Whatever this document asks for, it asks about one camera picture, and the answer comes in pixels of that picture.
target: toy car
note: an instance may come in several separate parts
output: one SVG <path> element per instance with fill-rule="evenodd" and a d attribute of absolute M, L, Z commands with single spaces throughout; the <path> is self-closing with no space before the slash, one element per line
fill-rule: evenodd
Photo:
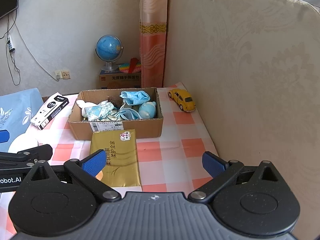
<path fill-rule="evenodd" d="M 184 89 L 172 89 L 168 92 L 170 98 L 172 98 L 182 111 L 192 112 L 196 109 L 196 104 L 193 102 L 191 95 Z"/>

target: blue plush toy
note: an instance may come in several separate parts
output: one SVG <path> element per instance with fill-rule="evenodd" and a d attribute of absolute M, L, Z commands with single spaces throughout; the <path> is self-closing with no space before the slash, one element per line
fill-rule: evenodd
<path fill-rule="evenodd" d="M 156 116 L 156 102 L 143 103 L 139 108 L 139 114 L 143 119 L 150 119 Z"/>

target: gold tissue package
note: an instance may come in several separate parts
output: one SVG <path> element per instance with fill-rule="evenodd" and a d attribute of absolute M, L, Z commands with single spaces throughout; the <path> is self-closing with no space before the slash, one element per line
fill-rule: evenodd
<path fill-rule="evenodd" d="M 141 186 L 135 130 L 101 131 L 92 134 L 90 154 L 103 149 L 107 165 L 101 181 L 110 187 Z"/>

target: brown box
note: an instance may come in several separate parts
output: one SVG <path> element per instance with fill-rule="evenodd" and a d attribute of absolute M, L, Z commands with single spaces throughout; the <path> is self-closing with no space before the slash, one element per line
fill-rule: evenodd
<path fill-rule="evenodd" d="M 99 83 L 101 89 L 140 88 L 141 72 L 123 73 L 119 69 L 112 71 L 101 70 Z"/>
<path fill-rule="evenodd" d="M 136 138 L 153 138 L 160 137 L 162 133 L 163 115 L 161 112 L 159 95 L 157 88 L 127 88 L 127 89 L 104 89 L 104 90 L 87 90 L 81 91 L 77 100 L 99 104 L 107 100 L 109 96 L 119 96 L 121 91 L 145 91 L 150 96 L 150 101 L 157 103 L 157 115 L 153 119 L 125 120 L 122 121 L 124 130 L 135 129 Z M 82 121 L 81 108 L 76 104 L 73 105 L 71 114 L 68 118 L 70 129 L 77 140 L 91 140 L 92 128 L 89 121 Z"/>

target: blue globe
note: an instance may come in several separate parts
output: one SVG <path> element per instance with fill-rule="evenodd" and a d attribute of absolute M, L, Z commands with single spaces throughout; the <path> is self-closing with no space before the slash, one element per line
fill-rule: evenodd
<path fill-rule="evenodd" d="M 96 51 L 99 58 L 103 61 L 113 62 L 120 57 L 122 45 L 116 36 L 105 35 L 99 39 Z"/>

